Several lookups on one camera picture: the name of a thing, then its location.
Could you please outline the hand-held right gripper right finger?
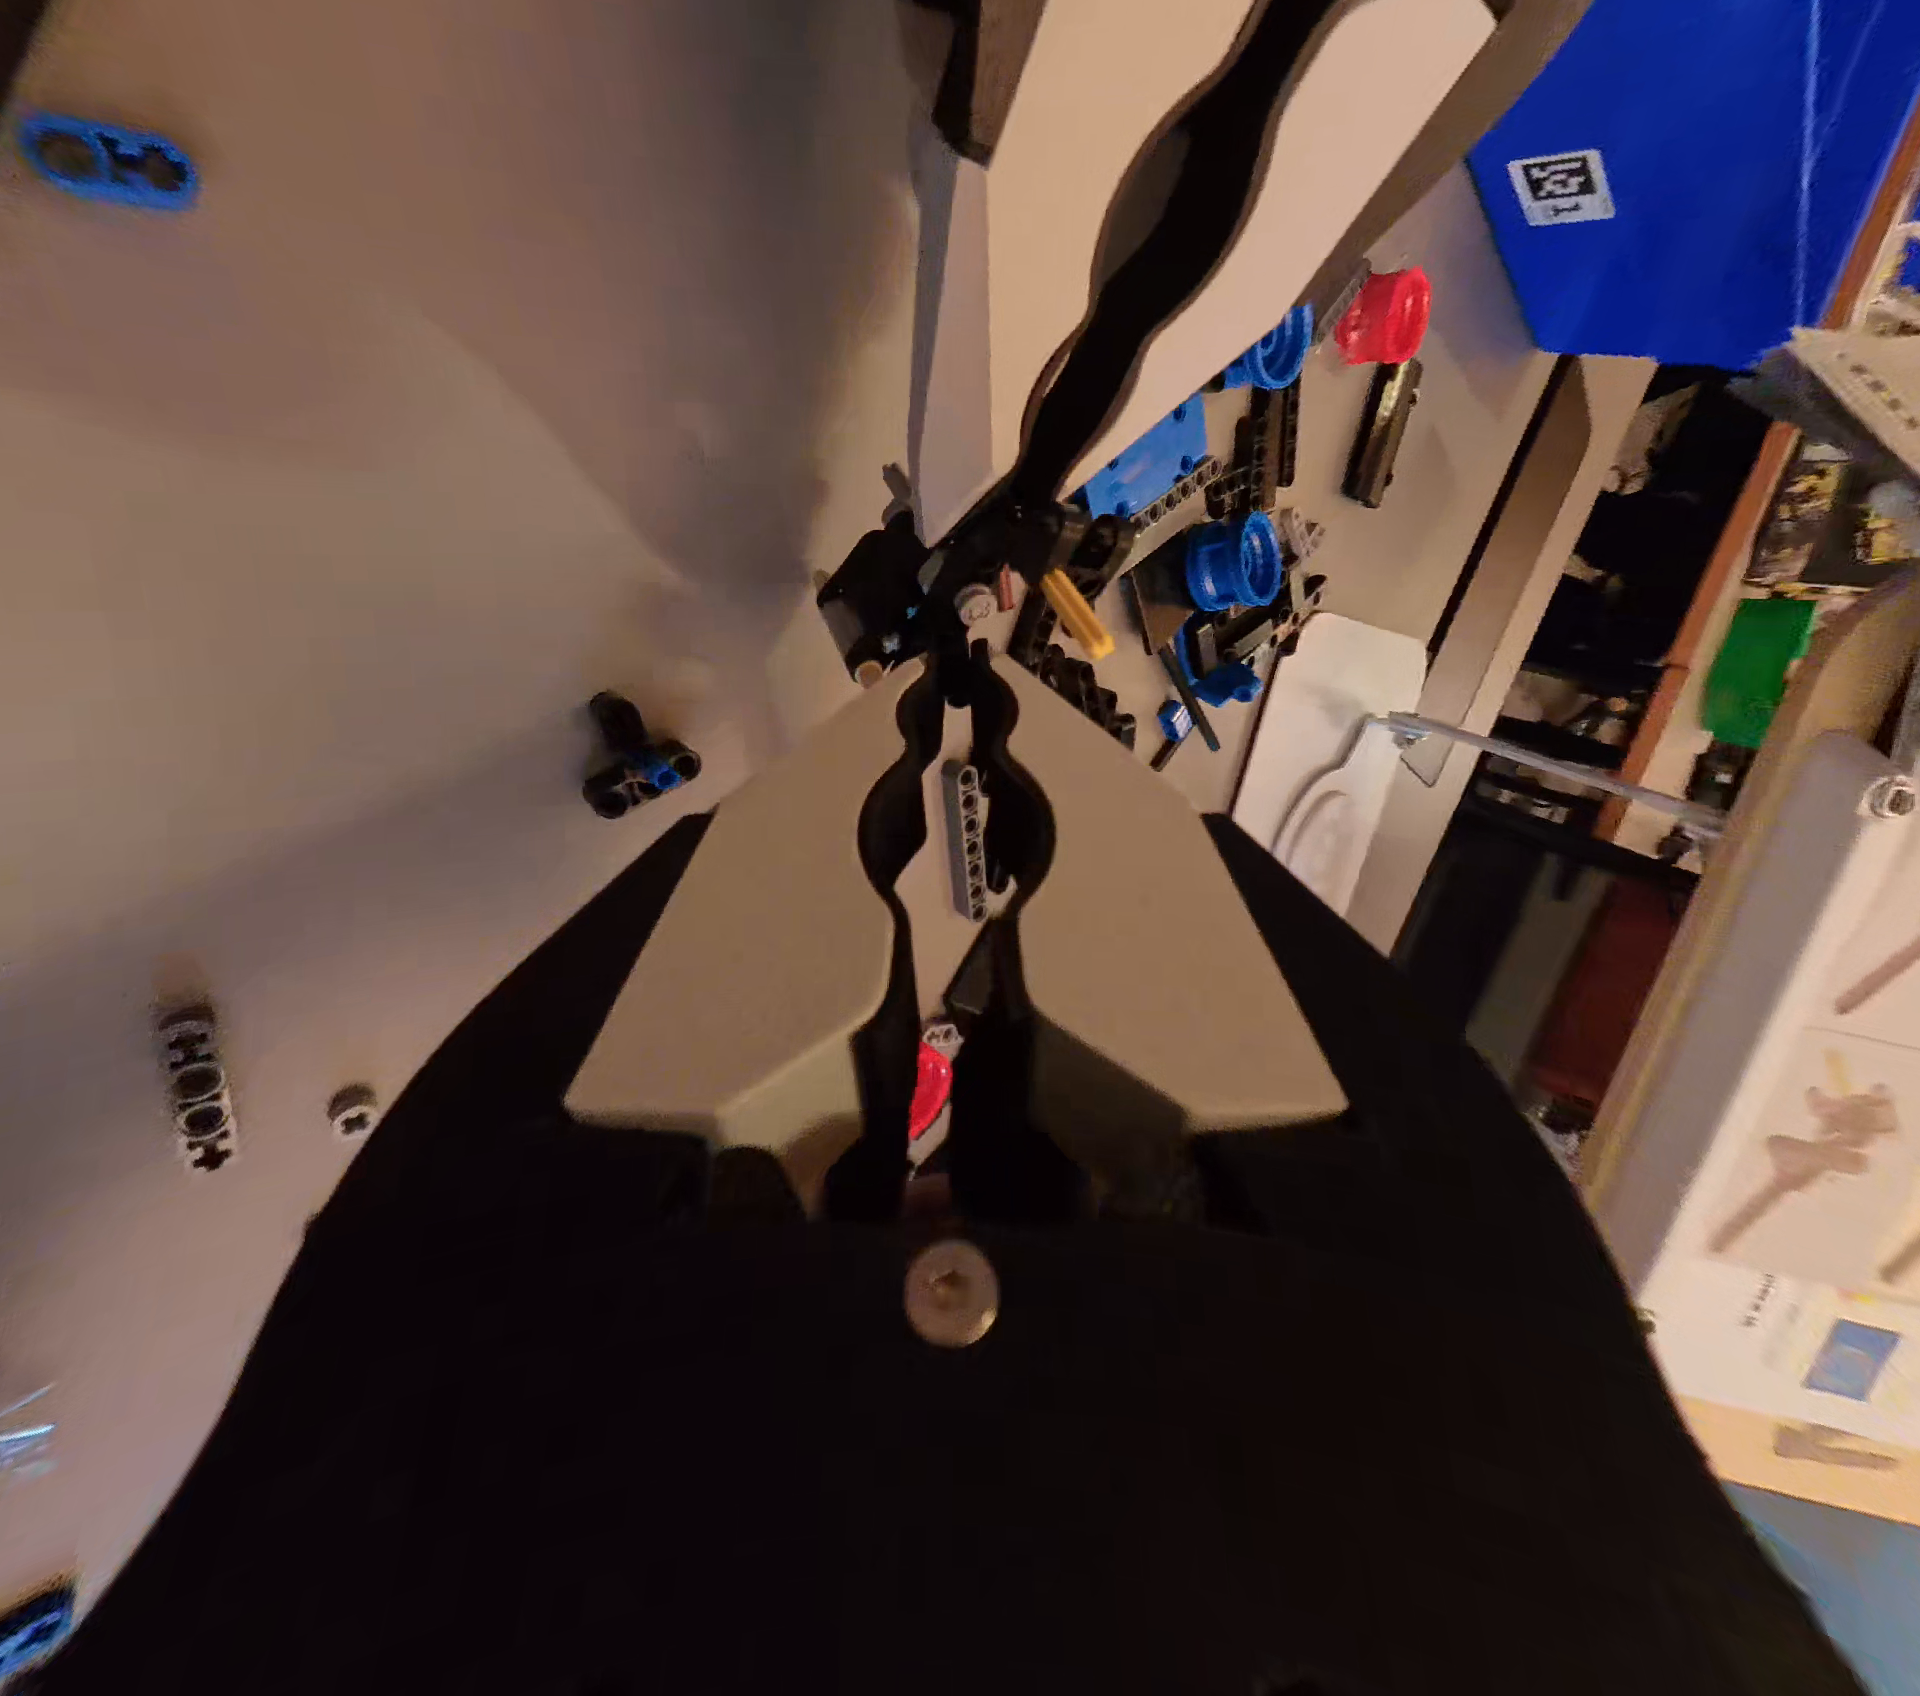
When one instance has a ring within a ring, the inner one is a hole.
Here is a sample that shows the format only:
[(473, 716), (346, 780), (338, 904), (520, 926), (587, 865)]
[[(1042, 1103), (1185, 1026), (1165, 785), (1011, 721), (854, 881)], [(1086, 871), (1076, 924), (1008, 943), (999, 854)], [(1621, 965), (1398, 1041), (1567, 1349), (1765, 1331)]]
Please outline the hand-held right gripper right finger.
[(1193, 804), (1002, 656), (973, 661), (993, 854), (973, 1188), (1143, 1188), (1349, 1094)]

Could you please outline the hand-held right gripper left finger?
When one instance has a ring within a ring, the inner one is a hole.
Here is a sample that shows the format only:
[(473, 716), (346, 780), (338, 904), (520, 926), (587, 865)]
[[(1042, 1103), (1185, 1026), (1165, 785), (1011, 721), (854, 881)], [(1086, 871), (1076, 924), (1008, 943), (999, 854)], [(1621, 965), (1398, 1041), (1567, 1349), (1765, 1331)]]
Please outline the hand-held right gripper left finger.
[(943, 743), (910, 661), (714, 807), (567, 1090), (578, 1124), (767, 1152), (837, 1219), (901, 1213), (922, 1023), (901, 881)]

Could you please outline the blue wheel rim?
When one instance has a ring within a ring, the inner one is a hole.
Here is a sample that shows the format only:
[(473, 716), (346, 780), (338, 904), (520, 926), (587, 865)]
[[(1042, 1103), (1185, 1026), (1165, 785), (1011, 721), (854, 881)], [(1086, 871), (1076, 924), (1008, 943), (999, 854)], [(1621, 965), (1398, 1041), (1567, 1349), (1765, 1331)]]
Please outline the blue wheel rim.
[(1319, 343), (1314, 305), (1296, 305), (1258, 343), (1251, 344), (1221, 375), (1223, 391), (1283, 392), (1299, 385)]
[(1185, 532), (1180, 577), (1195, 612), (1218, 616), (1273, 606), (1286, 583), (1286, 551), (1266, 510), (1208, 521)]

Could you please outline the black beam assembly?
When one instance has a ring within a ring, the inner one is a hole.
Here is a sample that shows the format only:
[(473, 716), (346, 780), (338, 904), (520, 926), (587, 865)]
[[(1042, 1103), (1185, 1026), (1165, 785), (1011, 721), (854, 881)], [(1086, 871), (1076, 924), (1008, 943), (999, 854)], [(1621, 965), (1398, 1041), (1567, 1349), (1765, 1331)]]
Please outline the black beam assembly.
[[(924, 543), (910, 510), (866, 532), (823, 583), (817, 605), (837, 653), (858, 682), (920, 656), (963, 653), (973, 638), (967, 592), (997, 605), (1002, 581), (1020, 588), (1008, 659), (1033, 673), (1057, 632), (1086, 663), (1112, 650), (1094, 605), (1137, 551), (1129, 517), (1088, 512), (1076, 503), (1023, 498), (1001, 479), (936, 543)], [(1094, 623), (1071, 628), (1073, 621)]]

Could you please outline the small blue two-hole beam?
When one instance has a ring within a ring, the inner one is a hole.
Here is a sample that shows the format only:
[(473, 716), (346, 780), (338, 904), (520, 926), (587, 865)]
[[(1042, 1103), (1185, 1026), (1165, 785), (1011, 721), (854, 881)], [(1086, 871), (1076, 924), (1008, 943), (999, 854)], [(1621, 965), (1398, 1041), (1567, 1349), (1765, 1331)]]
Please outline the small blue two-hole beam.
[(18, 115), (13, 128), (26, 168), (64, 197), (146, 213), (199, 202), (194, 160), (154, 131), (45, 110)]

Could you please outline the black frame subassembly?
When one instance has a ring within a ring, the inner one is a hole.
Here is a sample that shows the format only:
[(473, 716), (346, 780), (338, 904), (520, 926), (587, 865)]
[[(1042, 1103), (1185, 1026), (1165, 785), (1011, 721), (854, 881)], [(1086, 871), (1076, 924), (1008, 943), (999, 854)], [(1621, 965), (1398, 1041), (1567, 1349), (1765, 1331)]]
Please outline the black frame subassembly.
[(1221, 670), (1251, 670), (1260, 653), (1286, 654), (1299, 644), (1300, 632), (1325, 602), (1327, 586), (1322, 574), (1310, 573), (1288, 578), (1270, 605), (1226, 615), (1191, 615), (1166, 644), (1166, 653), (1195, 689), (1201, 678)]

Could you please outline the long grey beam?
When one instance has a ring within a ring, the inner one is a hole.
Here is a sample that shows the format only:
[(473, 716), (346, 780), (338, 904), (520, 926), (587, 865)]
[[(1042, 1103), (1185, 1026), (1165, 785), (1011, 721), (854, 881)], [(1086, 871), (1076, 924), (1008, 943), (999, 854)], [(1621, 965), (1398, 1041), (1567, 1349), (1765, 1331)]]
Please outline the long grey beam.
[(997, 846), (990, 783), (968, 757), (944, 761), (938, 783), (952, 909), (964, 923), (985, 924), (1013, 892), (1013, 873)]

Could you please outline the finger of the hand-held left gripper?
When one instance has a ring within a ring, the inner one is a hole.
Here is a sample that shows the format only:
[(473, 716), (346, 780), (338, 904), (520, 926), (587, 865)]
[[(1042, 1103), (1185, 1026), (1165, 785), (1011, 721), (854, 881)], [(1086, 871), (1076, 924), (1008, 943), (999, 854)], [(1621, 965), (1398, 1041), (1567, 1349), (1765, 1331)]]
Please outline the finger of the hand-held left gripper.
[(1076, 487), (1351, 269), (1336, 254), (1494, 36), (1489, 0), (1265, 0), (1178, 117), (1159, 211), (1118, 243), (1035, 399), (1023, 500)]
[(924, 539), (1014, 467), (1030, 405), (1091, 313), (1118, 195), (1254, 5), (1046, 0), (990, 158), (924, 151), (912, 391)]

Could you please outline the thin black axle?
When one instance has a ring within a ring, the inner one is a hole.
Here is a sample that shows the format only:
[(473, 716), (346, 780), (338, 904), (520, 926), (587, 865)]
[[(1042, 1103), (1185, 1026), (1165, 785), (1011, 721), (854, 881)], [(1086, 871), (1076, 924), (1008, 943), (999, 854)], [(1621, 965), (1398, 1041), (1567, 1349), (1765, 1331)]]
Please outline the thin black axle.
[(1176, 701), (1180, 701), (1183, 711), (1189, 718), (1191, 734), (1196, 734), (1208, 752), (1218, 754), (1223, 751), (1223, 743), (1213, 726), (1213, 721), (1204, 705), (1198, 701), (1195, 693), (1193, 678), (1189, 675), (1189, 665), (1183, 656), (1183, 644), (1178, 640), (1166, 643), (1165, 648), (1160, 650), (1160, 663), (1163, 663), (1166, 681), (1173, 693), (1176, 695)]

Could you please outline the instruction booklet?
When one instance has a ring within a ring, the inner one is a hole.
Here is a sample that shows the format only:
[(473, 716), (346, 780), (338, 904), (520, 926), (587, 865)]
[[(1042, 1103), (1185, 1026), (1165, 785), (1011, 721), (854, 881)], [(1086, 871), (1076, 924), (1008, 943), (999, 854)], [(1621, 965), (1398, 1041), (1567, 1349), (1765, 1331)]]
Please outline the instruction booklet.
[(1917, 556), (1788, 677), (1595, 1210), (1726, 1476), (1917, 1523)]

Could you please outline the green object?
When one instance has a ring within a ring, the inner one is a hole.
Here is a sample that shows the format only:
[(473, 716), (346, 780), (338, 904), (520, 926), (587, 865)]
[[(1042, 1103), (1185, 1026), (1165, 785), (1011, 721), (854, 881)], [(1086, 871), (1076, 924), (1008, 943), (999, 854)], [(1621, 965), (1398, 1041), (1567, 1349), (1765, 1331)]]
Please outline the green object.
[(1746, 598), (1701, 687), (1699, 723), (1714, 745), (1765, 749), (1795, 668), (1812, 647), (1816, 605), (1806, 598)]

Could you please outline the black T-shaped beam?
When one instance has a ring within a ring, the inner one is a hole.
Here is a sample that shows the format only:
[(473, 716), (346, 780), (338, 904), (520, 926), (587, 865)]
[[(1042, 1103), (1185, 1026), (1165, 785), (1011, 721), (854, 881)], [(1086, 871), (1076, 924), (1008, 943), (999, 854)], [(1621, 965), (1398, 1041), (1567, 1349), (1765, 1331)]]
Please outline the black T-shaped beam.
[(599, 763), (585, 776), (583, 799), (602, 820), (637, 810), (692, 786), (704, 772), (700, 754), (651, 730), (638, 706), (615, 693), (589, 701)]

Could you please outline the blue plastic bin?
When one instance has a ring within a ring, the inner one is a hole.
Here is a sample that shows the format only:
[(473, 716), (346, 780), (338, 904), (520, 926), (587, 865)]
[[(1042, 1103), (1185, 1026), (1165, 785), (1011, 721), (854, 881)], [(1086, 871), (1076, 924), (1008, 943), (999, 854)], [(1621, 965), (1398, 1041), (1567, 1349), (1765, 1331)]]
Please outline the blue plastic bin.
[(1595, 0), (1469, 154), (1536, 348), (1740, 373), (1820, 324), (1919, 88), (1919, 0)]

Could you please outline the red wheel rim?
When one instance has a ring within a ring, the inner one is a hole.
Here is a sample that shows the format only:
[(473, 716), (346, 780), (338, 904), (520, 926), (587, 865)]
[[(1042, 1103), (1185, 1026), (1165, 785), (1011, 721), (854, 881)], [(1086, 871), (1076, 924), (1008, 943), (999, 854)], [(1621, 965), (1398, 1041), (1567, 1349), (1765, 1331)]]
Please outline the red wheel rim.
[(948, 1129), (952, 1073), (964, 1037), (948, 1017), (924, 1020), (916, 1052), (916, 1084), (908, 1108), (908, 1159), (934, 1152)]
[(1332, 324), (1340, 358), (1352, 369), (1398, 369), (1429, 339), (1433, 283), (1425, 269), (1375, 271)]

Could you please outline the grey thin beam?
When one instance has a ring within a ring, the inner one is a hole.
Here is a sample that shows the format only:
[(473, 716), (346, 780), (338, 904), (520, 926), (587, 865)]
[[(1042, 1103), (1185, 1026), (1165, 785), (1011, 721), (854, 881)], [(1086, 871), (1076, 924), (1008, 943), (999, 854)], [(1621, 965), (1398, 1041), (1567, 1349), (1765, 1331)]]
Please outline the grey thin beam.
[(213, 1176), (238, 1157), (221, 1014), (205, 998), (157, 1014), (157, 1064), (185, 1168)]

